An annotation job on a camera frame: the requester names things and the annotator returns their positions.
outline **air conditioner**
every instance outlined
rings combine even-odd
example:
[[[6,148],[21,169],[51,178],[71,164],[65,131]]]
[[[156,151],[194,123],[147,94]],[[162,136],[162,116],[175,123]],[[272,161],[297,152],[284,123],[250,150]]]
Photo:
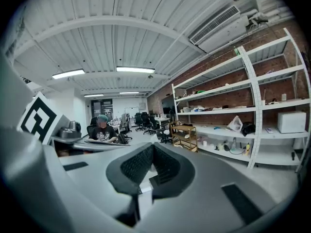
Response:
[[[190,38],[190,41],[195,44],[201,44],[205,39],[211,36],[213,33],[219,31],[223,27],[227,26],[231,22],[240,17],[240,11],[233,5],[224,10],[212,20],[209,20],[203,26],[201,26]]]
[[[199,44],[199,48],[204,50],[206,53],[212,52],[213,50],[245,34],[246,26],[248,24],[249,20],[247,16],[243,16],[212,34]]]

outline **black t-shirt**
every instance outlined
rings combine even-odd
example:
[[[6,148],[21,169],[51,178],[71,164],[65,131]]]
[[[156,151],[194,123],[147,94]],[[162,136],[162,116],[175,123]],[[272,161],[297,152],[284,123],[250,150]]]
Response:
[[[117,134],[113,127],[107,125],[106,128],[100,128],[96,127],[93,129],[92,134],[90,138],[94,140],[101,140],[101,141],[107,141],[110,140],[112,137],[117,137]]]

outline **black logo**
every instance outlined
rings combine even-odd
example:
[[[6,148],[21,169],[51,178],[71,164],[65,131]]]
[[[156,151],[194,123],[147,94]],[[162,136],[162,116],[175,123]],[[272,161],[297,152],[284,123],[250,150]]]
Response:
[[[40,98],[37,98],[20,127],[43,142],[55,118],[56,114]]]

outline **white box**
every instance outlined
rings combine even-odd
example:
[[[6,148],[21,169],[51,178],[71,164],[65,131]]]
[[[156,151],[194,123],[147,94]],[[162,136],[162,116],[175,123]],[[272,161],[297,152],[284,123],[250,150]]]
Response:
[[[301,111],[282,112],[277,115],[277,128],[281,133],[304,132],[307,114]]]

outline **ceiling light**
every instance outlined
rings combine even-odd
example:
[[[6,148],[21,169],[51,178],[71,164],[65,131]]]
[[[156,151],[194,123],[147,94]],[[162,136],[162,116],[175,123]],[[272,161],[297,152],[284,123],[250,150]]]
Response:
[[[144,68],[144,67],[117,67],[117,72],[146,72],[154,73],[153,68]]]
[[[120,92],[120,94],[137,94],[139,91],[126,91],[126,92]]]
[[[78,69],[78,70],[74,70],[74,71],[62,72],[62,73],[55,74],[52,77],[54,79],[60,79],[60,78],[69,77],[69,76],[73,76],[73,75],[79,75],[79,74],[85,74],[84,70]]]
[[[101,97],[103,94],[94,94],[94,95],[84,95],[85,98],[91,98],[91,97]]]

